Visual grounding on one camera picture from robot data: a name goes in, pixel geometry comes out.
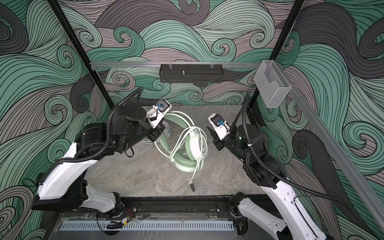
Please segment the white over-ear headphones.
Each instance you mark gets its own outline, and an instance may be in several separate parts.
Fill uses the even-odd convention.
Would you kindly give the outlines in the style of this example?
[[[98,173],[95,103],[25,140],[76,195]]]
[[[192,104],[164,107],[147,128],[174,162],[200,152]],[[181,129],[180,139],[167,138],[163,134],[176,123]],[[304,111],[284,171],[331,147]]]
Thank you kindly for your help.
[[[164,134],[166,136],[166,139],[168,140],[171,136],[171,125],[167,121],[163,121],[163,125],[165,126]],[[148,138],[144,138],[142,142],[148,145],[153,144],[153,142]]]

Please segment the green over-ear headphones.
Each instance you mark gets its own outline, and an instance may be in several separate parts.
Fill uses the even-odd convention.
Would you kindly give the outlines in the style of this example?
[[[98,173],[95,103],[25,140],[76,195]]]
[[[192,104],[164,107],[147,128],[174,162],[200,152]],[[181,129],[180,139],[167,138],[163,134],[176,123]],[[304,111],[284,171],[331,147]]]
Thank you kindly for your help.
[[[186,173],[196,173],[204,166],[208,155],[207,135],[190,116],[181,111],[170,111],[164,117],[183,128],[176,145],[171,148],[164,133],[156,140],[159,152],[168,158],[177,169]]]

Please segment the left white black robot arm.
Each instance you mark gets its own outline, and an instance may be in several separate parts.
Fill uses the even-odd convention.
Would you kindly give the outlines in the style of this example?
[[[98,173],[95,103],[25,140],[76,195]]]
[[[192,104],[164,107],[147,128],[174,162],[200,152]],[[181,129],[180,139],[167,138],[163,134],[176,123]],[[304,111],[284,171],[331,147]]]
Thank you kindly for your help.
[[[119,216],[124,208],[120,195],[90,186],[84,179],[87,169],[105,156],[122,154],[143,139],[157,140],[171,107],[165,100],[149,111],[136,104],[115,106],[106,123],[84,127],[64,157],[39,176],[32,210],[65,212],[87,208]]]

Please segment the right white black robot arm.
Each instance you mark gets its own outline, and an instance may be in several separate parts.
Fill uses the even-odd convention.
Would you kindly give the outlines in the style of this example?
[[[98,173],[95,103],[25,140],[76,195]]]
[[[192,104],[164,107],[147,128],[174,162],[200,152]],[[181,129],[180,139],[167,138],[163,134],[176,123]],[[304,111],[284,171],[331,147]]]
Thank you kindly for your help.
[[[284,172],[277,160],[264,148],[264,137],[258,128],[247,126],[253,145],[247,145],[242,126],[230,132],[227,124],[213,124],[208,128],[218,150],[226,148],[243,164],[251,181],[262,188],[277,208],[280,218],[259,207],[243,193],[230,199],[231,212],[244,217],[267,232],[274,240],[330,240],[313,221],[292,186],[279,180]]]

